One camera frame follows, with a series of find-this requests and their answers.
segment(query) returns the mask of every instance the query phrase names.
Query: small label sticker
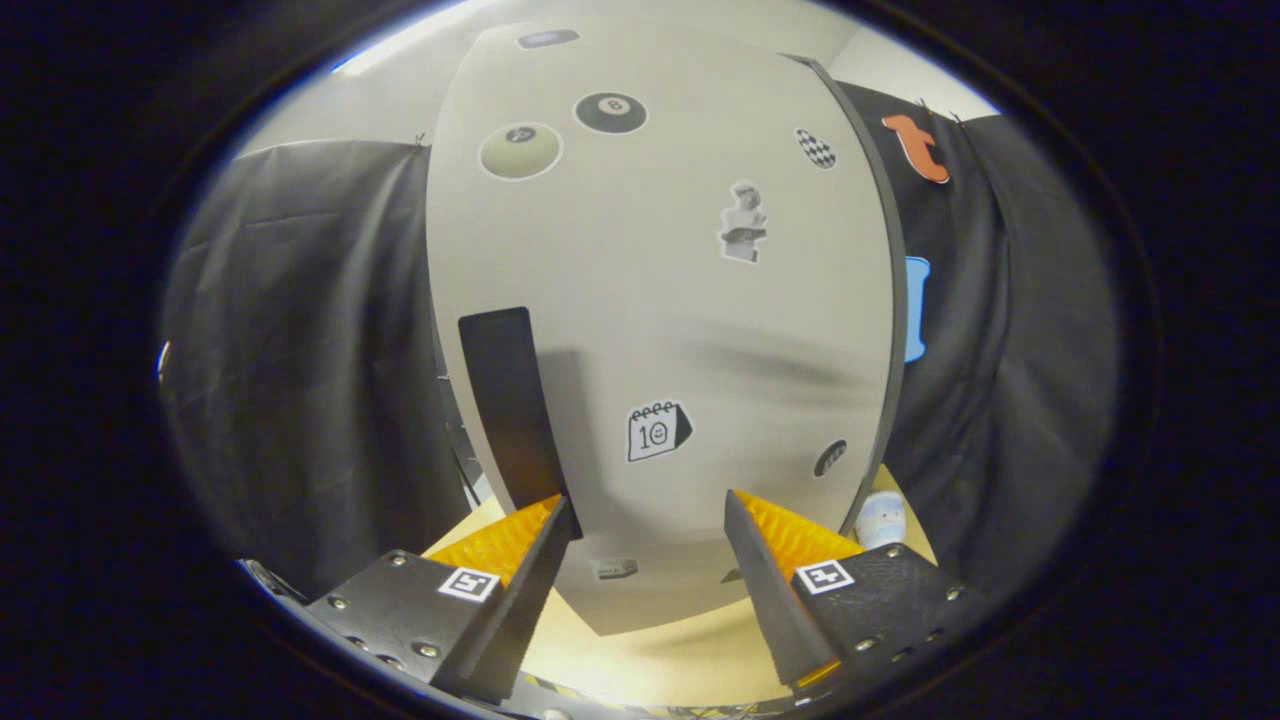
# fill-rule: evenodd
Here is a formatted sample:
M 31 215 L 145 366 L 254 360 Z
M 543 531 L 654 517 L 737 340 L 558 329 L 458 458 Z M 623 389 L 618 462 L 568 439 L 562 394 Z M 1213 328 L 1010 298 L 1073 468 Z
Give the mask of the small label sticker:
M 481 573 L 470 568 L 458 568 L 449 575 L 448 580 L 440 585 L 440 593 L 461 597 L 470 602 L 484 602 L 498 587 L 502 578 L 493 573 Z
M 820 478 L 826 475 L 827 470 L 831 470 L 831 466 L 836 464 L 836 460 L 840 460 L 840 456 L 844 455 L 846 450 L 849 450 L 849 443 L 842 439 L 837 439 L 831 443 L 827 450 L 822 451 L 822 455 L 818 456 L 818 462 L 813 466 L 813 477 Z
M 813 136 L 812 132 L 804 128 L 796 128 L 796 142 L 800 143 L 800 150 L 813 161 L 814 165 L 824 170 L 829 170 L 836 167 L 836 151 L 831 149 L 824 141 Z
M 854 584 L 849 571 L 836 560 L 796 568 L 796 574 L 809 594 L 822 594 Z
M 621 580 L 640 571 L 640 565 L 631 557 L 611 557 L 608 560 L 593 560 L 591 570 L 598 580 Z
M 924 258 L 906 259 L 906 363 L 924 357 L 920 340 L 920 319 L 924 314 L 924 281 L 929 277 L 929 261 Z
M 675 400 L 636 407 L 627 416 L 627 462 L 671 452 L 692 434 L 689 415 Z
M 721 256 L 754 265 L 760 259 L 755 243 L 768 240 L 764 229 L 768 215 L 760 205 L 760 188 L 751 181 L 739 181 L 728 188 L 728 193 L 735 204 L 721 213 Z

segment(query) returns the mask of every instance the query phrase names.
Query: wooden table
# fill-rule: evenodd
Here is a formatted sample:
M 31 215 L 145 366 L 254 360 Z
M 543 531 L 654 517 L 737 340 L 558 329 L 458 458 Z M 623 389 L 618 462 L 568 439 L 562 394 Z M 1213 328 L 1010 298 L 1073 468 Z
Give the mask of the wooden table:
M 873 488 L 899 489 L 883 465 Z M 497 498 L 489 498 L 422 555 L 502 516 Z M 905 542 L 937 564 L 910 503 Z M 521 670 L 628 705 L 744 705 L 791 694 L 778 682 L 750 598 L 676 623 L 600 637 L 553 588 Z

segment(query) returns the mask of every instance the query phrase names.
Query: black fabric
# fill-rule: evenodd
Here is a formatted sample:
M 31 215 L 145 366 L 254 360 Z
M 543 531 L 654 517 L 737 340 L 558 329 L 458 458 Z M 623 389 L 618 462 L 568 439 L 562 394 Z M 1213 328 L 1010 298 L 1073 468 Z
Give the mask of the black fabric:
M 841 83 L 872 129 L 908 256 L 929 261 L 884 464 L 936 555 L 993 597 L 1046 560 L 1110 436 L 1119 334 L 1105 237 L 1004 117 L 957 123 Z M 883 118 L 933 136 L 936 183 Z
M 438 421 L 429 151 L 325 141 L 223 169 L 175 260 L 163 395 L 233 551 L 308 596 L 468 512 Z

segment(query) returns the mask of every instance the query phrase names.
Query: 8 ball sticker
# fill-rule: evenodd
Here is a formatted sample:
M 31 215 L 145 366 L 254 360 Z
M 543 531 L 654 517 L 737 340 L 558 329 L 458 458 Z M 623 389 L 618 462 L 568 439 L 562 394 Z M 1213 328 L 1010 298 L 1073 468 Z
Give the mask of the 8 ball sticker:
M 809 594 L 822 594 L 854 584 L 849 571 L 837 560 L 796 568 L 796 575 L 800 577 L 800 582 L 804 583 Z
M 626 135 L 640 129 L 649 119 L 645 106 L 621 92 L 594 92 L 573 108 L 577 120 L 595 132 Z
M 442 594 L 460 597 L 468 602 L 484 602 L 493 593 L 493 589 L 498 587 L 500 580 L 502 578 L 494 575 L 493 573 L 481 573 L 480 570 L 458 568 L 452 575 L 449 575 L 448 580 L 444 580 L 439 592 Z

